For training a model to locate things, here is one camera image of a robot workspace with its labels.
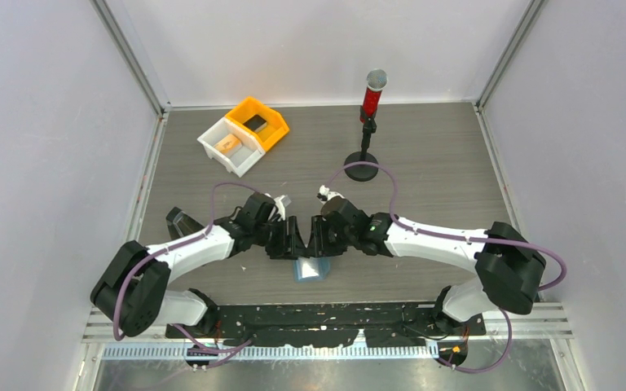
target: gray floor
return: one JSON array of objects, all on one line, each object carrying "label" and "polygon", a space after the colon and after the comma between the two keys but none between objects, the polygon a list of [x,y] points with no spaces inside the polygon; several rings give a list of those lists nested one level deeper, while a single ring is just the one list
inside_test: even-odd
[{"label": "gray floor", "polygon": [[[358,106],[281,108],[291,131],[241,181],[273,196],[288,194],[288,213],[299,217],[308,241],[310,216],[320,211],[318,187],[346,156],[358,150]],[[210,160],[197,137],[226,110],[172,112],[161,146],[140,239],[169,239],[165,215],[179,206],[209,221],[209,190],[238,180]],[[488,228],[508,221],[496,176],[474,110],[468,103],[381,106],[370,151],[399,179],[396,212],[427,224]],[[382,174],[357,183],[342,175],[333,189],[367,213],[386,211],[390,180]],[[217,216],[231,213],[248,197],[224,189]],[[261,248],[213,262],[177,279],[172,288],[198,288],[221,304],[432,300],[440,289],[470,274],[453,266],[414,258],[367,257],[350,249],[333,260],[325,281],[295,283],[290,261],[272,261]]]}]

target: red cylinder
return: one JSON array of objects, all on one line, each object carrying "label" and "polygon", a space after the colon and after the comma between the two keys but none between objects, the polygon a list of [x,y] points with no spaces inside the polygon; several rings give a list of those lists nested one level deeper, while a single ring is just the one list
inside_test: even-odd
[{"label": "red cylinder", "polygon": [[[364,96],[364,112],[366,116],[373,116],[377,110],[378,102],[380,101],[380,94],[382,90],[374,91],[370,88],[366,88],[366,95]],[[361,122],[365,122],[364,116],[360,116]]]}]

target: metal corner post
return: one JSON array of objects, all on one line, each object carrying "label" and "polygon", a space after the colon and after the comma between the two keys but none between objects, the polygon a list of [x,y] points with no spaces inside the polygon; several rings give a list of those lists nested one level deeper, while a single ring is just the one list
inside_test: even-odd
[{"label": "metal corner post", "polygon": [[[152,105],[156,114],[159,116],[164,112],[168,112],[170,110],[170,102],[161,88],[159,78],[154,73],[154,69],[152,69],[152,64],[150,64],[149,59],[146,59],[147,56],[143,56],[143,59],[146,60],[142,62],[142,64],[144,64],[143,69],[141,61],[139,61],[139,55],[144,55],[144,51],[141,50],[142,53],[136,53],[134,51],[129,42],[129,37],[127,37],[121,29],[119,19],[117,18],[117,15],[112,12],[112,8],[109,6],[108,0],[90,0],[90,3],[97,11],[99,18],[102,20],[102,23],[104,23],[104,26],[109,31],[112,40],[116,43],[121,56],[129,67],[130,72],[133,73],[135,80],[145,93],[145,96],[148,98],[148,101]],[[130,25],[130,19],[127,19],[127,24]],[[139,43],[139,40],[136,42],[136,46],[142,46]],[[148,75],[153,76],[153,83],[150,78],[148,78]]]},{"label": "metal corner post", "polygon": [[529,33],[531,26],[534,25],[534,22],[536,22],[536,18],[539,16],[541,9],[547,1],[548,0],[531,0],[529,2],[529,6],[520,19],[517,28],[514,30],[514,34],[512,38],[510,38],[505,51],[503,51],[503,55],[498,60],[498,64],[493,70],[493,74],[491,74],[491,77],[488,78],[486,87],[483,89],[481,96],[476,101],[475,106],[478,112],[483,112],[483,109],[486,107],[486,103],[488,103],[488,100],[493,95],[493,91],[498,86],[500,79],[503,77],[503,74],[505,74],[505,70],[507,69],[510,61],[522,45],[524,38],[527,37],[527,33]]}]

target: black pole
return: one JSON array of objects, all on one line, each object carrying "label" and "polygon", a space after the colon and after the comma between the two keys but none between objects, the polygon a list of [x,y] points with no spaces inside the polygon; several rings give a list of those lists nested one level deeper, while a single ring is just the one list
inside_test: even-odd
[{"label": "black pole", "polygon": [[[377,159],[371,153],[368,153],[368,148],[371,146],[371,136],[376,133],[377,125],[375,120],[375,113],[372,116],[366,116],[364,107],[361,107],[361,116],[364,119],[363,137],[361,138],[361,151],[354,152],[346,157],[344,165],[354,163],[356,161],[368,161],[377,164]],[[375,178],[378,169],[370,165],[355,165],[344,170],[346,176],[355,180],[356,182],[367,182]]]}]

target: black stand base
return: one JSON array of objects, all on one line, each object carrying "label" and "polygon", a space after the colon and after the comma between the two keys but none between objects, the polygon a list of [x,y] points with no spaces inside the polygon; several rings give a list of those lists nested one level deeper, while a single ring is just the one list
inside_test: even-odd
[{"label": "black stand base", "polygon": [[[346,160],[344,160],[344,165],[348,165],[349,163],[354,163],[356,161],[361,161],[361,152],[354,152],[347,156]],[[366,152],[365,161],[377,164],[376,157],[368,152]],[[376,177],[377,168],[370,165],[355,165],[345,169],[344,172],[347,177],[355,180],[356,182],[367,182]]]}]

